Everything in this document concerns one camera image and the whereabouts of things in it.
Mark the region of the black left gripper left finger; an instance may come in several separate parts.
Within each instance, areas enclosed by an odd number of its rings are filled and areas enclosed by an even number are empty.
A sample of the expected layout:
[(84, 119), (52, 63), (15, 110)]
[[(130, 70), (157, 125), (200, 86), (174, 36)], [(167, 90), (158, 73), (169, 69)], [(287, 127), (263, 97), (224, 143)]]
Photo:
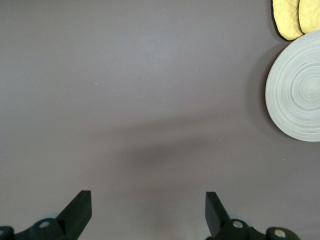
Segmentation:
[(77, 240), (92, 217), (92, 194), (80, 191), (55, 217), (37, 221), (28, 229), (15, 233), (11, 226), (0, 227), (2, 240)]

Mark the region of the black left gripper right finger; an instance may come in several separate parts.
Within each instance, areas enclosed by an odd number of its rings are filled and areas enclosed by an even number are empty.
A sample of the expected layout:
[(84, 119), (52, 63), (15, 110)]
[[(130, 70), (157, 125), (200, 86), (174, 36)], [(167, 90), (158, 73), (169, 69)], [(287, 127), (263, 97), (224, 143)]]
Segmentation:
[(239, 218), (232, 218), (216, 192), (205, 194), (205, 220), (210, 232), (208, 240), (299, 240), (293, 231), (283, 227), (269, 227), (265, 233)]

